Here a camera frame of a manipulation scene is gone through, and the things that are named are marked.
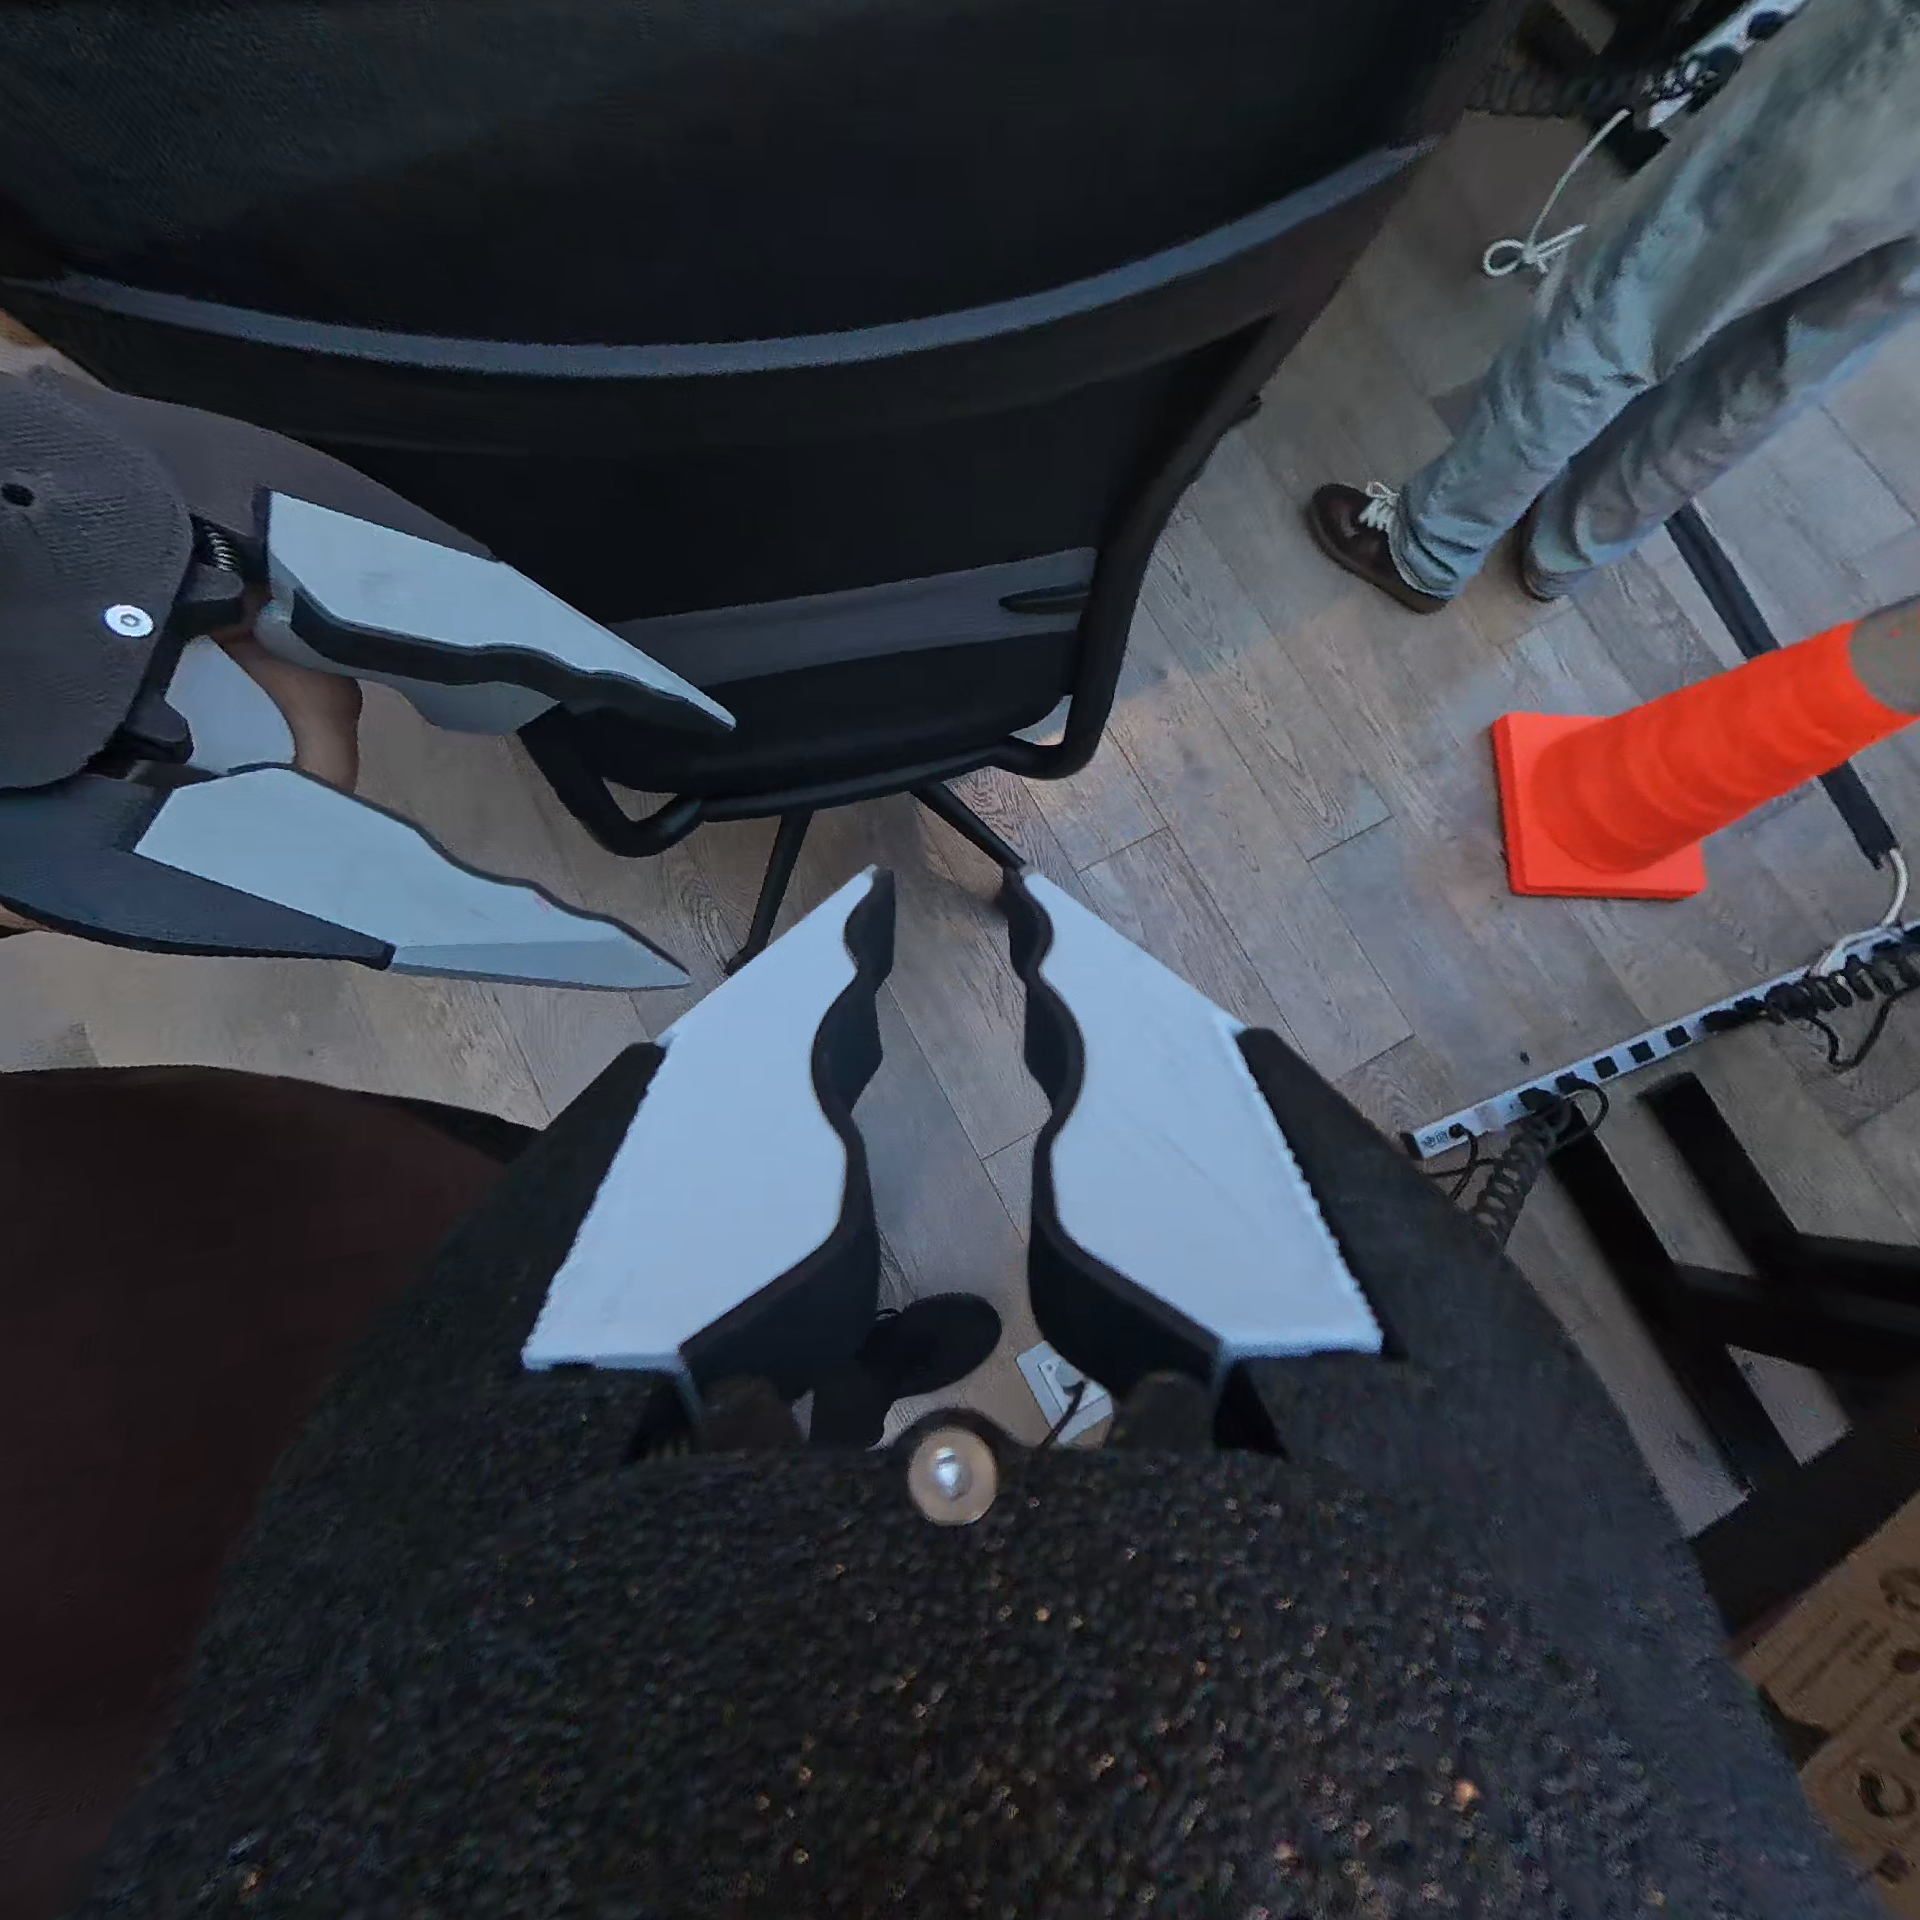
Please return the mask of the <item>white power strip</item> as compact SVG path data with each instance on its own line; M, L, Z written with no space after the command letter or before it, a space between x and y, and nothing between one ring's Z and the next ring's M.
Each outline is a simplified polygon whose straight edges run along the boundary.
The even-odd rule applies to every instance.
M1438 1162L1488 1136L1501 1136L1525 1120L1555 1112L1586 1093L1668 1066L1711 1040L1757 1023L1811 1023L1832 1029L1832 1020L1862 1007L1885 1007L1915 995L1917 923L1876 925L1846 938L1828 964L1802 967L1766 978L1739 995L1720 996L1618 1040L1584 1059L1538 1071L1468 1108L1429 1120L1398 1133L1415 1162Z

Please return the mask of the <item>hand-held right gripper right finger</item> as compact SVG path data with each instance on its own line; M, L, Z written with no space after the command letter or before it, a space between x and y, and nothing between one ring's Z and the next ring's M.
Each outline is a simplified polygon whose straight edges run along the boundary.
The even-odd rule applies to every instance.
M1218 1413L1247 1362L1384 1356L1236 1020L1034 871L1002 885L1024 1066L1046 1099L1027 1288L1114 1405L1158 1376Z

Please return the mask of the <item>black table leg frame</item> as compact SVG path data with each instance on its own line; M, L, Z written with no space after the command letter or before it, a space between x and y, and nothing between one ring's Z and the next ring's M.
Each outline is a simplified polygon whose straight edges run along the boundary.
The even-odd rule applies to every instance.
M1597 1133L1563 1146L1552 1174L1744 1491L1694 1555L1726 1629L1749 1639L1915 1499L1917 1253L1797 1228L1694 1074L1643 1102L1741 1270L1670 1254ZM1845 1435L1795 1458L1734 1354L1811 1370Z

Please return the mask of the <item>black mesh office chair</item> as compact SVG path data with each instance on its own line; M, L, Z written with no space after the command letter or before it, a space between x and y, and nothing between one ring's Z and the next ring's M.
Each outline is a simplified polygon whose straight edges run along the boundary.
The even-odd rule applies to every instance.
M1514 5L4 5L4 312L734 714L515 718L608 853L1062 780L1216 446Z

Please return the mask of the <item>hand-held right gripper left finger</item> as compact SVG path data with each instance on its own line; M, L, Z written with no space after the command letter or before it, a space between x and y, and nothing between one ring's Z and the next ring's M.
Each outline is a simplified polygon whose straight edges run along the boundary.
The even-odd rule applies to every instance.
M869 867L666 1029L518 1362L800 1400L874 1326L880 1246L854 1107L880 1068L895 879Z

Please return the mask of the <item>person's left hand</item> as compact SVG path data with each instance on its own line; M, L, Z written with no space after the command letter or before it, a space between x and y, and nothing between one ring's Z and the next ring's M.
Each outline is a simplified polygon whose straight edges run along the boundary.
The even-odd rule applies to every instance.
M212 638L279 708L294 746L294 768L351 794L360 774L358 680L280 660L248 629L220 630Z

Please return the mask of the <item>orange striped traffic cone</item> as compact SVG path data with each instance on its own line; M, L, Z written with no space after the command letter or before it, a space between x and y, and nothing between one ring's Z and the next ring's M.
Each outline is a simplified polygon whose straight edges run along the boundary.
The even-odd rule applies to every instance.
M1685 901L1706 840L1917 716L1911 597L1615 716L1492 724L1516 895Z

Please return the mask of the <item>floor outlet box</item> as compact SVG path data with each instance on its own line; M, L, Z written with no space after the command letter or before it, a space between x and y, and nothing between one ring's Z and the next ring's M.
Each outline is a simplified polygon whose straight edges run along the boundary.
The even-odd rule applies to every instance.
M1046 1440L1053 1447L1076 1447L1114 1419L1109 1389L1074 1370L1046 1341L1021 1351L1014 1364L1039 1407Z

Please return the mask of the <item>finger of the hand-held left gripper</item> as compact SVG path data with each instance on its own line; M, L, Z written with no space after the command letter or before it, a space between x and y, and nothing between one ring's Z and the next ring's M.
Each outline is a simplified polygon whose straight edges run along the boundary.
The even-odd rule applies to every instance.
M280 492L261 499L261 532L263 644L391 687L437 728L509 736L551 711L736 728L727 706L506 563Z
M670 991L686 968L627 923L483 874L402 816L288 765L188 784L135 853L388 946L388 971Z

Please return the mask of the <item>person's black shoe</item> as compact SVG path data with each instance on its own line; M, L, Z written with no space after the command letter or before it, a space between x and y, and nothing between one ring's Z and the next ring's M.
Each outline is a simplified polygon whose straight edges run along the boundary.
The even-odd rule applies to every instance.
M948 1292L880 1312L854 1348L854 1367L883 1404L919 1398L971 1376L1002 1341L1002 1314L973 1294Z

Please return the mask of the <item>brown printed cardboard box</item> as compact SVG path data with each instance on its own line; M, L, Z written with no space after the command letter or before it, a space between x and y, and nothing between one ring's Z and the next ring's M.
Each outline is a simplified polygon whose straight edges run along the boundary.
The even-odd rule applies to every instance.
M1888 1916L1917 1916L1915 1506L1884 1525L1736 1656L1808 1754L1798 1782Z

